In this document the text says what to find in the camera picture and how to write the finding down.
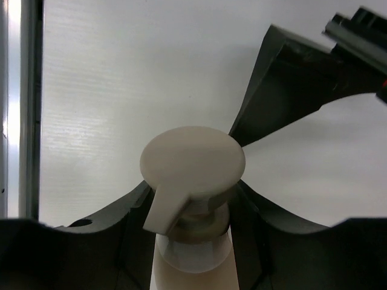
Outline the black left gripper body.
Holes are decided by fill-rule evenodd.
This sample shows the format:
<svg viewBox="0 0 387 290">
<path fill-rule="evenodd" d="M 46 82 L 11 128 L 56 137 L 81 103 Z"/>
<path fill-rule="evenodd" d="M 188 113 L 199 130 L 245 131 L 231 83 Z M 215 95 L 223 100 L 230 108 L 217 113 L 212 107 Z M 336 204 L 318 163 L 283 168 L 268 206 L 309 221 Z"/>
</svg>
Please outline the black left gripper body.
<svg viewBox="0 0 387 290">
<path fill-rule="evenodd" d="M 386 75 L 386 18 L 361 6 L 348 18 L 335 14 L 324 34 L 338 46 Z"/>
</svg>

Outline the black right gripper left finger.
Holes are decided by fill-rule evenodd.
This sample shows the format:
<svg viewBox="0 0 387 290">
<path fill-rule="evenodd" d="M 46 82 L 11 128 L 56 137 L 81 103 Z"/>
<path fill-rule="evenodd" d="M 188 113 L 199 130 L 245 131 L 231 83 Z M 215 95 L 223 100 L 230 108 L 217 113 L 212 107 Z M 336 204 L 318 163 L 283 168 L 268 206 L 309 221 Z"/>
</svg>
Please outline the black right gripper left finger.
<svg viewBox="0 0 387 290">
<path fill-rule="evenodd" d="M 67 227 L 1 221 L 2 289 L 149 289 L 155 236 L 146 183 Z"/>
</svg>

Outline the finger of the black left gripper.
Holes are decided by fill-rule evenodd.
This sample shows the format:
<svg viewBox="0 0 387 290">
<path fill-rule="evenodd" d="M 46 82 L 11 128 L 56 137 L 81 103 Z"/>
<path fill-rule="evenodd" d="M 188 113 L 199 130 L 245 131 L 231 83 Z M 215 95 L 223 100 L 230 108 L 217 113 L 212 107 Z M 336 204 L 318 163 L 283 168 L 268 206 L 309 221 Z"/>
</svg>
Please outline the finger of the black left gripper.
<svg viewBox="0 0 387 290">
<path fill-rule="evenodd" d="M 380 88 L 381 73 L 371 65 L 271 25 L 229 134 L 246 146 L 329 102 Z"/>
</svg>

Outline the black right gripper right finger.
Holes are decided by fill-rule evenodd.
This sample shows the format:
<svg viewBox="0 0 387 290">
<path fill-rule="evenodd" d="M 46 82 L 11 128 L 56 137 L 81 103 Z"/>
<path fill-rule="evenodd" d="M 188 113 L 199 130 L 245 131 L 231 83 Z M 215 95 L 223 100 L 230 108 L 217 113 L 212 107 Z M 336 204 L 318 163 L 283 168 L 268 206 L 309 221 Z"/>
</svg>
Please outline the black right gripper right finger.
<svg viewBox="0 0 387 290">
<path fill-rule="evenodd" d="M 386 219 L 350 218 L 325 227 L 243 181 L 229 208 L 241 289 L 386 288 Z"/>
</svg>

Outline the beige pump lotion bottle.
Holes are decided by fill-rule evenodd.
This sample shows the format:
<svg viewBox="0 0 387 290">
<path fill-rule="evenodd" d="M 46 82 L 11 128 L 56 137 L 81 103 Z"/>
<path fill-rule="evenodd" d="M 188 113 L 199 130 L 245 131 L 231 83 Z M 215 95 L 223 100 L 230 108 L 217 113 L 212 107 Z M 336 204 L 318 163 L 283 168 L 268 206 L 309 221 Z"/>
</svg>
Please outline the beige pump lotion bottle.
<svg viewBox="0 0 387 290">
<path fill-rule="evenodd" d="M 229 200 L 246 158 L 227 133 L 203 126 L 167 130 L 140 157 L 154 191 L 144 229 L 155 233 L 155 289 L 238 289 Z"/>
</svg>

